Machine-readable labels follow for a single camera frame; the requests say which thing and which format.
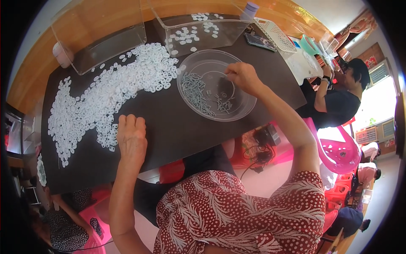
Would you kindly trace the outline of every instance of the green plastic bowl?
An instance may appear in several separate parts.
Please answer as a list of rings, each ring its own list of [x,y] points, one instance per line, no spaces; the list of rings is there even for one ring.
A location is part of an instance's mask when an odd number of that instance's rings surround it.
[[[302,36],[302,39],[300,40],[300,46],[311,56],[320,54],[319,48],[307,35]]]

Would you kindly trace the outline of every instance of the white laundry basket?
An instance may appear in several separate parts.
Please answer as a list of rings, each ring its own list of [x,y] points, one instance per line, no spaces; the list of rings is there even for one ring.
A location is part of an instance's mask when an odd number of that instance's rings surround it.
[[[297,53],[295,45],[274,22],[258,17],[255,17],[254,20],[261,31],[283,52],[283,54],[291,55]]]

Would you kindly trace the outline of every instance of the black table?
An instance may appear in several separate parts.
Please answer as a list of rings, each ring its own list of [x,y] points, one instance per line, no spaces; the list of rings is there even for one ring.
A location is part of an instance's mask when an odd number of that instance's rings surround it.
[[[148,42],[161,41],[152,21],[145,23],[145,30]],[[255,30],[257,34],[263,35],[257,27]],[[306,103],[295,77],[280,54],[248,45],[243,35],[234,45],[218,50],[226,51],[243,62],[252,64],[263,83],[292,108],[297,109]],[[178,59],[183,61],[186,57],[181,56]],[[114,62],[120,63],[118,56],[108,60],[106,66],[111,66]],[[82,141],[78,143],[75,154],[69,158],[69,165],[66,168],[62,167],[55,142],[48,135],[48,118],[59,81],[71,76],[70,95],[76,97],[81,96],[93,82],[93,78],[100,73],[101,70],[96,68],[95,72],[79,76],[72,67],[67,69],[58,67],[48,79],[42,111],[41,153],[52,194],[73,192],[115,180],[120,152],[110,152],[102,148],[96,141],[96,129],[86,132]],[[179,94],[176,80],[172,80],[171,84],[170,89],[157,93],[139,91],[135,99],[128,100],[119,114],[114,115],[113,123],[118,123],[118,116],[121,114],[132,113],[145,118],[148,148],[141,172],[203,151],[272,120],[265,106],[257,101],[254,109],[238,121],[212,121],[189,108]]]

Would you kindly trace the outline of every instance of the red patterned blouse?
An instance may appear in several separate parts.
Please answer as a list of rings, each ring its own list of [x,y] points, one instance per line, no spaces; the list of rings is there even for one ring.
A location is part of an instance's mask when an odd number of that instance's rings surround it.
[[[154,253],[200,253],[206,244],[235,253],[313,253],[323,235],[320,176],[299,172],[270,198],[247,195],[223,171],[195,174],[171,188],[157,206]]]

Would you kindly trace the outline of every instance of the black shirt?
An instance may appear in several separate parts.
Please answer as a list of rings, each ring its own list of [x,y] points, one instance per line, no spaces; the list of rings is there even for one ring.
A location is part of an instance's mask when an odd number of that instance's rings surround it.
[[[362,212],[352,209],[350,207],[343,207],[338,211],[337,218],[327,230],[327,234],[335,237],[343,230],[344,238],[349,237],[357,232],[362,225],[364,215]]]
[[[316,92],[307,79],[300,87],[307,104],[298,108],[296,112],[302,118],[311,117],[316,129],[337,127],[350,121],[355,116],[361,101],[354,94],[343,90],[328,90],[324,97],[327,112],[319,112],[314,108]]]

